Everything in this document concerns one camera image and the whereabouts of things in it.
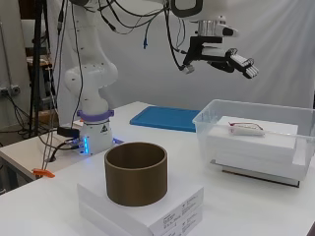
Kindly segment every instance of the blue led light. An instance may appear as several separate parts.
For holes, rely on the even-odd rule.
[[[89,154],[88,139],[86,137],[84,137],[84,143],[85,143],[85,154]]]

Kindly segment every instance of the power outlet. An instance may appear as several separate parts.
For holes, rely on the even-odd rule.
[[[10,89],[10,95],[11,96],[17,96],[21,93],[21,89],[19,86],[11,86]]]
[[[7,88],[0,88],[0,98],[6,97],[7,95],[9,95],[9,90]]]

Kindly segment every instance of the white wall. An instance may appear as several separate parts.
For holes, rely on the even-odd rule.
[[[14,85],[21,87],[21,94],[14,99],[24,110],[30,107],[30,81],[26,62],[23,34],[21,29],[18,0],[0,0],[0,21],[3,23],[4,38],[8,53],[9,67]],[[0,87],[9,85],[5,64],[4,48],[0,41]],[[7,99],[0,99],[0,129],[17,124],[14,110]]]

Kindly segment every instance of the blue mat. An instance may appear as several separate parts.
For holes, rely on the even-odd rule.
[[[193,119],[199,112],[199,110],[149,106],[131,119],[130,124],[166,130],[196,132]]]

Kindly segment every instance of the white cardboard box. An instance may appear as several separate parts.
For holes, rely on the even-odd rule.
[[[107,218],[103,217],[96,210],[90,208],[86,204],[79,203],[79,209],[81,216],[100,229],[108,236],[131,236],[124,229],[118,225],[112,223]],[[182,220],[177,223],[169,231],[162,236],[186,236],[197,224],[202,221],[203,218],[203,206],[199,206],[193,210],[190,214],[183,217]]]
[[[282,176],[294,180],[303,180],[305,178],[305,152],[306,141],[298,140],[297,150],[294,155],[293,163],[283,164],[264,159],[253,158],[250,155],[224,153],[220,152],[216,157],[216,163],[251,170],[261,173],[266,173],[275,176]]]
[[[204,198],[201,186],[168,174],[168,191],[155,204],[141,207],[120,206],[106,193],[104,178],[78,184],[79,201],[131,236],[161,236],[199,207]]]
[[[265,131],[276,134],[266,133],[264,137],[234,136],[227,129],[228,123],[254,123]],[[217,125],[208,134],[209,144],[216,152],[225,150],[278,162],[292,163],[293,161],[296,137],[279,134],[296,135],[298,130],[296,125],[228,116],[222,116]]]

